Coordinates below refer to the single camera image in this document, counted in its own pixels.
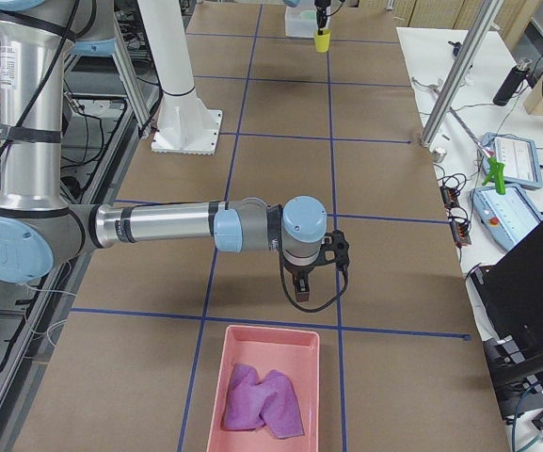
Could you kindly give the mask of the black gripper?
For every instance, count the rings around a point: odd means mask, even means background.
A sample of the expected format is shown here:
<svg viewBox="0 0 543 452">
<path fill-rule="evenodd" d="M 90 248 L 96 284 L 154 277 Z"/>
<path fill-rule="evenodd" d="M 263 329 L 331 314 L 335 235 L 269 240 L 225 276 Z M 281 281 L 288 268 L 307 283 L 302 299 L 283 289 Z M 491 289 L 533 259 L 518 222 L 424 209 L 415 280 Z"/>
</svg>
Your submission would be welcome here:
<svg viewBox="0 0 543 452">
<path fill-rule="evenodd" d="M 323 36 L 325 34 L 324 28 L 327 26 L 328 0 L 314 0 L 314 6 L 316 9 L 317 34 Z"/>
<path fill-rule="evenodd" d="M 309 275 L 314 270 L 314 265 L 298 266 L 285 261 L 283 267 L 289 271 L 292 277 L 292 284 L 295 290 L 296 302 L 308 302 L 310 300 Z"/>
</svg>

